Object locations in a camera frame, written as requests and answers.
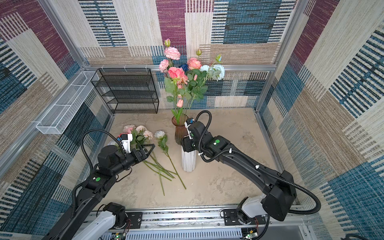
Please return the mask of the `white ribbed ceramic vase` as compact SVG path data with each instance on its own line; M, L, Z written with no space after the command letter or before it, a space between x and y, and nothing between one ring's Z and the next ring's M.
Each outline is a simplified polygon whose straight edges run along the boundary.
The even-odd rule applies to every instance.
M196 168L197 151L185 152L183 149L182 153L182 168L185 172L192 172Z

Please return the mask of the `red ribbed glass vase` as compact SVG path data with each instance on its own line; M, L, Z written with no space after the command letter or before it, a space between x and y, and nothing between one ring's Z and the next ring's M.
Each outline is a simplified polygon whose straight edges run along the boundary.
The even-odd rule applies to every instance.
M182 114L179 124L175 117L172 118L172 123L175 126L175 141L178 145L182 145L182 139L188 136L188 131L185 127L185 121L187 118L187 115Z

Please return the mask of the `pink tulip stem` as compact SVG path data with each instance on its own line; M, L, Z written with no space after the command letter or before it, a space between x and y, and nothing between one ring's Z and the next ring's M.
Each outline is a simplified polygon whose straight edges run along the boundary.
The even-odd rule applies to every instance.
M176 124L180 125L184 117L184 100L183 99L179 98L176 101L176 106L172 109L172 113L174 115Z

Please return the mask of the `pink double rose stem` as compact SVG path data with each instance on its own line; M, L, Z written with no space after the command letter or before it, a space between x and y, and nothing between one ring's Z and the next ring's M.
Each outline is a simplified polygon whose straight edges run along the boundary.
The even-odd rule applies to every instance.
M198 85L197 83L198 75L190 75L189 77L186 75L183 75L180 80L177 81L177 88L179 90L181 89L187 89L192 90L194 87Z

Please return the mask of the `magenta rose stem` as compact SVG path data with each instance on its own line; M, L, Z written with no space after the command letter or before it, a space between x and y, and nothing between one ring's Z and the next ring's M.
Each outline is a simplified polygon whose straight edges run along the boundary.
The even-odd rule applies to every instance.
M168 76L170 79L177 85L177 81L181 79L183 75L186 75L183 69L176 68L176 67L170 67L168 69Z

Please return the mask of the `blue artificial rose stem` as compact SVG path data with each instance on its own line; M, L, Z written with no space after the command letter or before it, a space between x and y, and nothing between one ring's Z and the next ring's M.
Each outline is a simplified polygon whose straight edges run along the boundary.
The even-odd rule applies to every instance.
M180 65L180 68L183 69L184 72L187 72L189 70L188 64Z

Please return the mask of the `eucalyptus and pale flower stem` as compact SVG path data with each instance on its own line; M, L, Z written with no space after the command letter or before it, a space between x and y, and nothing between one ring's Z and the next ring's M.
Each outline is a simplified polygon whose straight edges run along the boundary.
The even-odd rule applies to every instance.
M222 55L217 55L215 58L215 62L208 66L203 65L200 68L202 73L206 73L206 78L212 79L215 81L221 81L225 77L225 68L221 65L222 63Z

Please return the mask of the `pink rose stem with bud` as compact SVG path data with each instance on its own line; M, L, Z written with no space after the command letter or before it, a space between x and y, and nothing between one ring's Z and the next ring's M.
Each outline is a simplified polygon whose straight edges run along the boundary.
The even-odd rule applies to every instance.
M193 57L187 61L189 70L199 70L202 67L201 61Z

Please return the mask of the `pink carnation stem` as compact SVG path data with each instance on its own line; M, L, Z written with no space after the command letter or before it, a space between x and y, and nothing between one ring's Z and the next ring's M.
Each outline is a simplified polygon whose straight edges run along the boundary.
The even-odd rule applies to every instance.
M159 70L161 73L166 73L170 68L175 66L174 61L178 61L181 58L179 50L171 46L170 39L165 39L164 45L164 55L166 58L159 64Z

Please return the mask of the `cream double rose stem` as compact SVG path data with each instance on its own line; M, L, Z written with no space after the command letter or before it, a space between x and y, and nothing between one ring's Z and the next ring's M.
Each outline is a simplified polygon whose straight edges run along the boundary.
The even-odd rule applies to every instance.
M133 141L131 142L131 150L139 149L139 145L150 144L152 138L154 137L153 133L149 131L145 126L140 125L136 127L135 125L127 125L124 127L123 132L126 134L133 135ZM150 158L153 162L145 161L145 165L169 181L175 179L175 173L169 171L161 166L161 164L157 161L155 153L152 152Z

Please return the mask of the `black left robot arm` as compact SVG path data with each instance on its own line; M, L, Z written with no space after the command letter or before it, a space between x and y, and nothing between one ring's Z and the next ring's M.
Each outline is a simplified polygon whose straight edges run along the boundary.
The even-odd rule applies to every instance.
M119 152L117 146L103 147L98 155L98 168L75 190L73 206L62 215L45 240L71 240L91 211L107 195L117 182L117 175L146 160L154 150L154 144L133 149L129 154Z

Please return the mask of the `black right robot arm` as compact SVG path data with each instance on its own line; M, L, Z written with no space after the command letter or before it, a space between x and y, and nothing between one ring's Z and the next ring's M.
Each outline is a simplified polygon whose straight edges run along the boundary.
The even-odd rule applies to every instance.
M187 153L198 151L203 161L223 163L249 179L261 191L259 197L245 197L237 206L237 216L242 224L248 224L256 216L268 215L284 221L295 198L296 190L289 184L281 183L278 177L292 181L293 176L284 171L272 170L236 148L222 136L213 137L205 125L189 118L185 122L188 136L182 139L183 150Z

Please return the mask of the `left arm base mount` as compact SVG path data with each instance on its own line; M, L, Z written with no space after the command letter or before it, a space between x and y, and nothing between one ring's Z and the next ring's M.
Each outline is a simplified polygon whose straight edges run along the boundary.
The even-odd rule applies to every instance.
M112 229L127 231L141 227L143 212L127 212L126 207L117 203L103 206L100 213L104 212L110 212L115 217Z

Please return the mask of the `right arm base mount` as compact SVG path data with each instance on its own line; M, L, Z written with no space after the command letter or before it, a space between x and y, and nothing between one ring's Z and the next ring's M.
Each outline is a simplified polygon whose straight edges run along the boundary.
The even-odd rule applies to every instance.
M235 209L222 209L220 217L224 219L226 226L265 225L267 213L261 203L264 197L265 195L245 197Z

